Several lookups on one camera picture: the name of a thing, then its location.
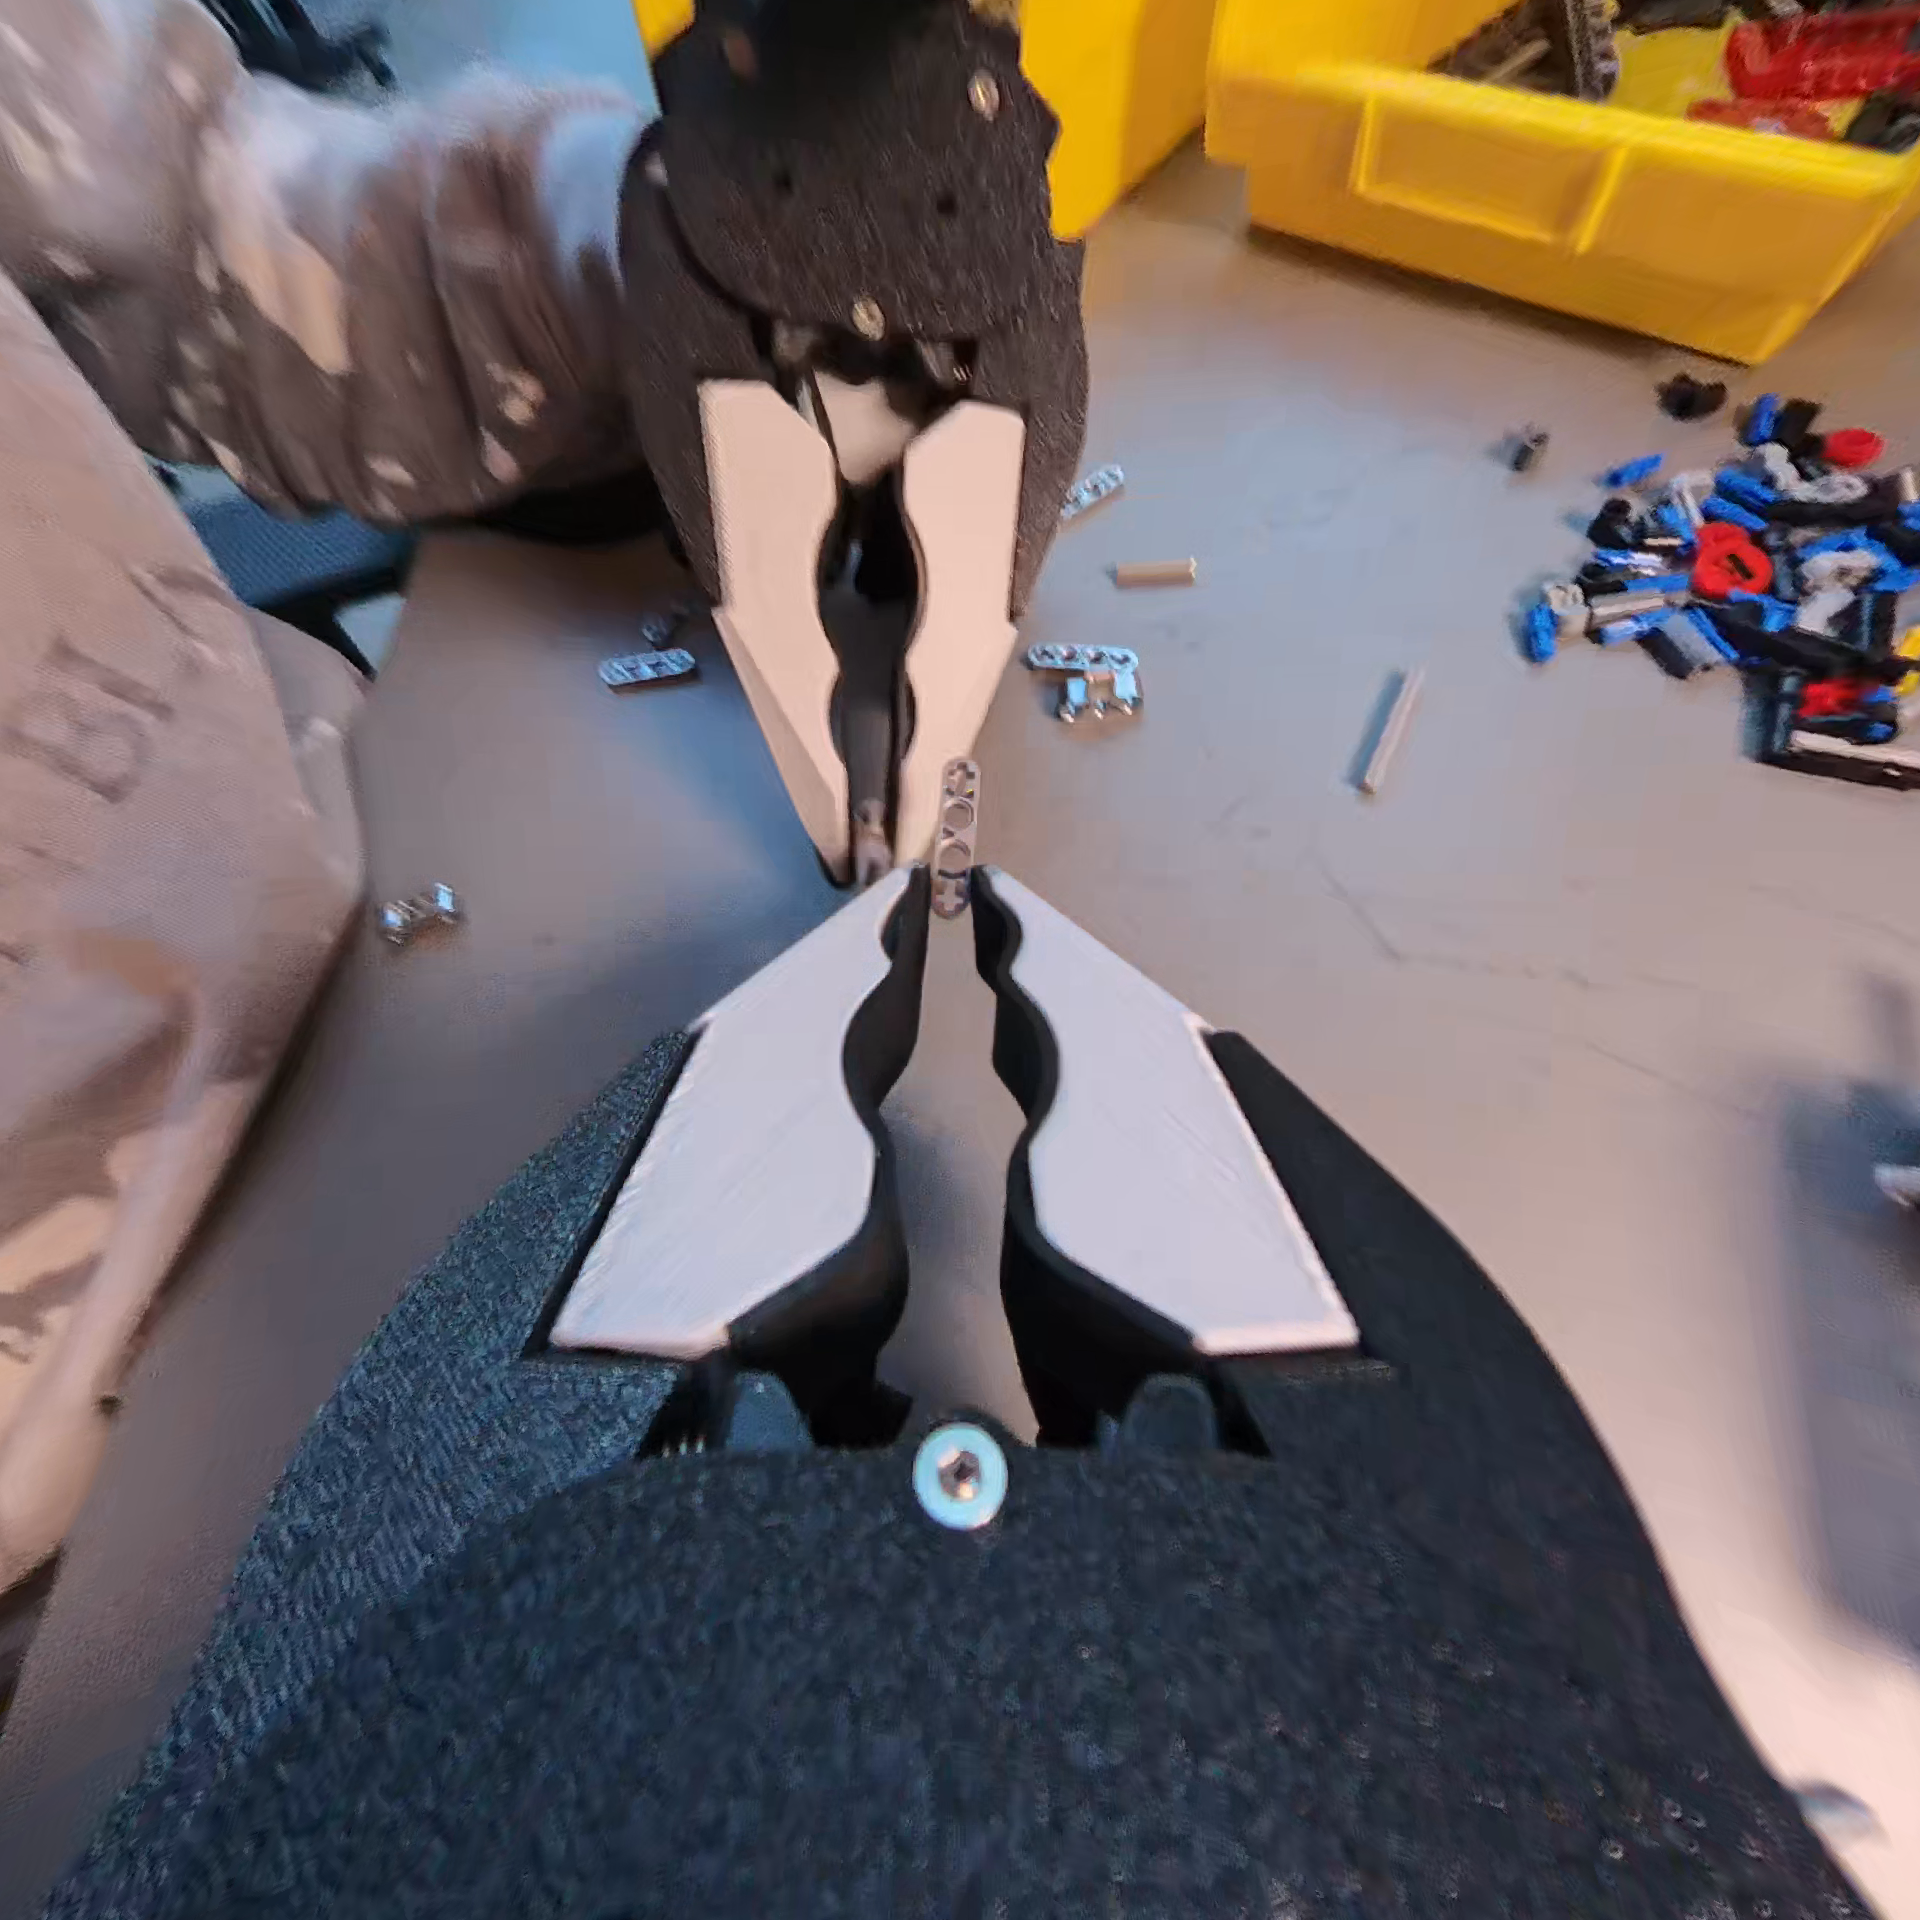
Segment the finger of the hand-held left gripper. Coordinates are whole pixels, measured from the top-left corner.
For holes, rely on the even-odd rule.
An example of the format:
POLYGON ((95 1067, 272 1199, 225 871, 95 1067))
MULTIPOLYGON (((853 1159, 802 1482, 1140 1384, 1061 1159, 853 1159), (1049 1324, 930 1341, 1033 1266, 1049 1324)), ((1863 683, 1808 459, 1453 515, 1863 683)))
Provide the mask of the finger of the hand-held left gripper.
POLYGON ((828 439, 774 387, 700 391, 716 629, 817 860, 837 882, 895 865, 902 636, 824 583, 841 516, 828 439))
POLYGON ((988 403, 951 408, 905 450, 900 511, 918 594, 900 656, 900 808, 940 805, 943 767, 970 755, 1015 651, 1022 469, 1024 421, 988 403))

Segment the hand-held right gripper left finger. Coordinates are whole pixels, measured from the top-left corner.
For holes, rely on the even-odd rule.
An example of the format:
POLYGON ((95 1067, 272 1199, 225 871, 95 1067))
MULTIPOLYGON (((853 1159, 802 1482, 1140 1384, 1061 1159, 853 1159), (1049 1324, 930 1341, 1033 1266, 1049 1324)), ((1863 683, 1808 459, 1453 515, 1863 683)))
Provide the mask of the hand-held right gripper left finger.
POLYGON ((920 1036, 930 875, 886 874, 696 1017, 550 1319, 560 1354, 838 1376, 905 1301, 880 1108, 920 1036))

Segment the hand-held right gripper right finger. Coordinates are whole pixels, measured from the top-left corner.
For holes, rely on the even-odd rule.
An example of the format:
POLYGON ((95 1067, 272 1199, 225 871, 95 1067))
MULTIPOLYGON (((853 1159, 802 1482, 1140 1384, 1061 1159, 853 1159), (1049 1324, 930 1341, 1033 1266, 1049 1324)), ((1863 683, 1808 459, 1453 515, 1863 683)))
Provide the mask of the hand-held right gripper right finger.
POLYGON ((1010 1173, 1037 1256, 1200 1361, 1354 1354, 1359 1330, 1213 1055, 1216 1032, 1001 868, 978 871, 1010 1173))

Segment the grey brick beam assembly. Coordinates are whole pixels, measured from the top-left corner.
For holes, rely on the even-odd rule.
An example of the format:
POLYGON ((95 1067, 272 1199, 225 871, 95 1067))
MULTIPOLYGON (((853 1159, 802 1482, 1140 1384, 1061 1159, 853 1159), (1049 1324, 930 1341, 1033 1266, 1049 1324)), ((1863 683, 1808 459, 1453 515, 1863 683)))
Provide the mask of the grey brick beam assembly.
POLYGON ((930 912, 954 922, 968 912, 981 811, 981 771, 973 759, 949 759, 928 858, 930 912))

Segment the person's left forearm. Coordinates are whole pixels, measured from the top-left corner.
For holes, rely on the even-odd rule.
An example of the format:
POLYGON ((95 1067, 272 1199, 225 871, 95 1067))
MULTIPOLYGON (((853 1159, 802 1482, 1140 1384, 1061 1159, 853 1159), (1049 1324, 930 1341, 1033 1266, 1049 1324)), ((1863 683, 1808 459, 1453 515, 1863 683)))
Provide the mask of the person's left forearm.
POLYGON ((337 101, 201 4, 5 4, 1 40, 6 403, 62 379, 269 511, 385 527, 642 472, 625 89, 337 101))

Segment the grey desk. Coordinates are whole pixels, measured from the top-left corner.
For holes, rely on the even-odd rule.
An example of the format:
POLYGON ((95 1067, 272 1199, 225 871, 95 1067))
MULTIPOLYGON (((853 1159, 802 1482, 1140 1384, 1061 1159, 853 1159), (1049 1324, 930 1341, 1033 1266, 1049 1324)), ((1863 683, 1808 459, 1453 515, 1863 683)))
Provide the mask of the grey desk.
MULTIPOLYGON (((1250 233, 1194 148, 1087 240, 1087 457, 1034 640, 1117 640, 1143 713, 1015 664, 981 850, 1254 1042, 1457 1237, 1586 1404, 1777 1776, 1916 1916, 1916 1250, 1869 1175, 1916 1085, 1916 795, 1741 751, 1674 683, 1505 623, 1593 479, 1672 433, 1658 345, 1250 233), (1550 431, 1535 472, 1501 445, 1550 431), (1113 564, 1198 560, 1122 593, 1113 564), (1383 791, 1359 735, 1424 691, 1383 791)), ((413 1274, 665 1029, 833 909, 728 666, 609 693, 657 544, 420 544, 354 732, 375 900, 121 1393, 5 1736, 5 1916, 144 1757, 281 1466, 413 1274)))

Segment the grey double-loop brick connector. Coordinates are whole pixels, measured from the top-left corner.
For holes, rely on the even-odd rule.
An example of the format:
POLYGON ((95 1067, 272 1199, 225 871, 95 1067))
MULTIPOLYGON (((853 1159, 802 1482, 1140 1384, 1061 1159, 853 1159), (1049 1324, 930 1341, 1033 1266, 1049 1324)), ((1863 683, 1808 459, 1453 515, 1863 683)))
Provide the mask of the grey double-loop brick connector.
POLYGON ((1140 656, 1130 648, 1042 640, 1024 650, 1024 668, 1053 687, 1061 725, 1133 717, 1144 704, 1140 656))

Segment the large yellow parts bin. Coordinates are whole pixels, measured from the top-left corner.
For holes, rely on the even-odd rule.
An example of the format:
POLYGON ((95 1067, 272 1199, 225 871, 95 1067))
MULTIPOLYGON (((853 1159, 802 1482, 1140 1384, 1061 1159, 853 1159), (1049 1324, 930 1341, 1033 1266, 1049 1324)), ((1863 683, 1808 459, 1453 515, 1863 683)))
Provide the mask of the large yellow parts bin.
POLYGON ((1213 4, 637 4, 640 185, 716 279, 991 283, 1202 120, 1213 4))

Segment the small yellow parts bin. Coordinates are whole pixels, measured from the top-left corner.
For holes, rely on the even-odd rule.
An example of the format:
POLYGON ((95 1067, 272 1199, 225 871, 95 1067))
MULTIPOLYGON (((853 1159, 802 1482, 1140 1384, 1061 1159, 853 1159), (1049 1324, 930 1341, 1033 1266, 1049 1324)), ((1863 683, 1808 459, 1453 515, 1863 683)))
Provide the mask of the small yellow parts bin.
POLYGON ((1741 365, 1916 233, 1912 156, 1432 73, 1496 12, 1218 4, 1206 156, 1250 224, 1741 365))

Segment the pile of blue brick pieces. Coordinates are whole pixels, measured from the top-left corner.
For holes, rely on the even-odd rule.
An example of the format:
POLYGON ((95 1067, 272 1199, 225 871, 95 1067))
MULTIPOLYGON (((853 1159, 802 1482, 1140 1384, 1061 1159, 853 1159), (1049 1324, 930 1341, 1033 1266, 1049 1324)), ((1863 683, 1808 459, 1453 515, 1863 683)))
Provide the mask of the pile of blue brick pieces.
POLYGON ((1674 683, 1728 672, 1748 759, 1916 793, 1916 461, 1774 391, 1674 425, 1718 418, 1733 441, 1712 464, 1645 452, 1600 473, 1578 562, 1521 602, 1520 656, 1591 645, 1674 683))

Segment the heap of black red parts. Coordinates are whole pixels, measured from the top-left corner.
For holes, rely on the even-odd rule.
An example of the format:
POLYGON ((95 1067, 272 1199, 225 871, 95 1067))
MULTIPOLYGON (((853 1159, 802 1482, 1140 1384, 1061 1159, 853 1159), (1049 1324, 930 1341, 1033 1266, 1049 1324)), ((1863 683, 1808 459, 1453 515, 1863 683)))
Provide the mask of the heap of black red parts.
POLYGON ((1916 4, 1520 3, 1429 72, 1866 154, 1917 145, 1916 4))

